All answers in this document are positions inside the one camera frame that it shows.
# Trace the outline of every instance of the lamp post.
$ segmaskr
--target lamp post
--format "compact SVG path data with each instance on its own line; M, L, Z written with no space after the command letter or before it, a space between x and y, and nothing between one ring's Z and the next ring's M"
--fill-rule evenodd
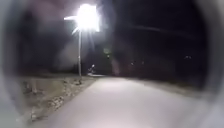
M79 68L79 83L82 80L81 70L81 49L82 49L82 32L95 31L99 32L99 15L95 5L82 4L75 16L65 17L64 20L73 20L76 22L77 27L73 30L72 34L79 31L78 41L78 68Z

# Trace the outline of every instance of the roadside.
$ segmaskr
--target roadside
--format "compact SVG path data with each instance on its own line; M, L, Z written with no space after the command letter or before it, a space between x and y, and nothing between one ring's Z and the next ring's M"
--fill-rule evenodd
M175 81L175 82L167 82L167 81L159 81L159 80L148 80L148 79L139 79L139 78L127 78L131 81L136 81L142 83L144 86L153 86L158 89L162 89L171 93L177 93L184 96L189 97L201 97L203 90L199 90L194 88L191 84Z
M25 102L28 106L28 123L42 120L89 87L96 78L78 77L20 78Z

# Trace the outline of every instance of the bright light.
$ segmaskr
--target bright light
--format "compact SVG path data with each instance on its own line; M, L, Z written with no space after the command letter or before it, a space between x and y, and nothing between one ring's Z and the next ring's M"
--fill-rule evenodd
M99 15L96 6L83 4L79 7L76 16L65 17L64 20L74 20L77 23L76 30L94 30L99 31Z

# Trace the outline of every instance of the dirt shoulder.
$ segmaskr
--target dirt shoulder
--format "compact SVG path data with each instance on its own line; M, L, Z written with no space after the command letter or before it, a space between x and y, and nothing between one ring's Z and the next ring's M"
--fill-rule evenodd
M28 106L28 122L32 123L48 117L51 113L89 87L96 78L78 77L20 78L25 102Z

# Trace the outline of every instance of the paved path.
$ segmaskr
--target paved path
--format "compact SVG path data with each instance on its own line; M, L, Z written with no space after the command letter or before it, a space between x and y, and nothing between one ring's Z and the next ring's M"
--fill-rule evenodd
M100 79L38 126L179 128L195 107L196 99L150 84L123 78Z

